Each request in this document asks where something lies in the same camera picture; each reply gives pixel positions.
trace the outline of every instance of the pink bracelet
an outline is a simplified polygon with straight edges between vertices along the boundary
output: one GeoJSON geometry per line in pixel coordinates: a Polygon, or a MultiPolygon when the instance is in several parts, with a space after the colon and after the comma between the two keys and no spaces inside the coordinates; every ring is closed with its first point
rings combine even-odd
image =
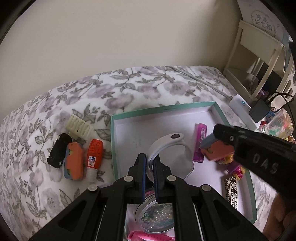
{"type": "Polygon", "coordinates": [[[174,237],[170,237],[164,234],[147,234],[143,231],[134,231],[128,235],[128,241],[175,241],[174,237]]]}

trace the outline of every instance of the white wall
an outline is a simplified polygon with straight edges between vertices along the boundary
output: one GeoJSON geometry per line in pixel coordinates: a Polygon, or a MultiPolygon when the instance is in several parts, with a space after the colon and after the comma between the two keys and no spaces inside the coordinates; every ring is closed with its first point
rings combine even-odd
{"type": "Polygon", "coordinates": [[[145,65],[226,64],[236,0],[37,0],[0,45],[0,120],[60,84],[145,65]]]}

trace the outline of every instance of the orange eraser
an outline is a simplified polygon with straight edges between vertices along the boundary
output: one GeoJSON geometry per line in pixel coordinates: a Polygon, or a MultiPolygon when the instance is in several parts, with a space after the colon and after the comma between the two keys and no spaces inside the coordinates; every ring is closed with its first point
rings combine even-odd
{"type": "Polygon", "coordinates": [[[201,153],[209,160],[209,161],[216,161],[221,159],[225,156],[234,153],[234,148],[232,145],[227,145],[222,141],[214,142],[210,148],[208,149],[201,149],[201,153]]]}
{"type": "Polygon", "coordinates": [[[70,170],[73,180],[83,179],[83,149],[77,142],[69,143],[68,148],[66,168],[70,170]]]}

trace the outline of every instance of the power strip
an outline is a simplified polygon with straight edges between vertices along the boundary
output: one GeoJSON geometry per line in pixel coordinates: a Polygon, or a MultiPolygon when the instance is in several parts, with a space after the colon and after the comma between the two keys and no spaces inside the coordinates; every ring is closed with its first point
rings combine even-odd
{"type": "Polygon", "coordinates": [[[235,97],[233,97],[229,103],[229,106],[233,112],[242,119],[248,129],[255,131],[259,128],[260,123],[256,123],[249,115],[251,107],[240,95],[237,94],[235,97]]]}

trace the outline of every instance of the bed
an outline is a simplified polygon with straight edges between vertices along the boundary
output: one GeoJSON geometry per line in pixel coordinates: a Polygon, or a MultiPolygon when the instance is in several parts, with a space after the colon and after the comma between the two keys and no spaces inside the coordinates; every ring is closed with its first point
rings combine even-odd
{"type": "MultiPolygon", "coordinates": [[[[175,66],[208,82],[227,95],[235,89],[213,67],[175,66]]],[[[104,160],[97,185],[114,181],[110,144],[111,115],[136,109],[201,101],[216,101],[232,125],[245,127],[226,97],[169,66],[118,69],[66,83],[26,102],[0,125],[0,213],[18,240],[28,240],[69,205],[88,182],[65,179],[47,156],[71,114],[93,125],[104,142],[104,160]]],[[[86,148],[89,143],[81,140],[86,148]]],[[[276,194],[251,173],[258,220],[263,230],[276,194]]]]}

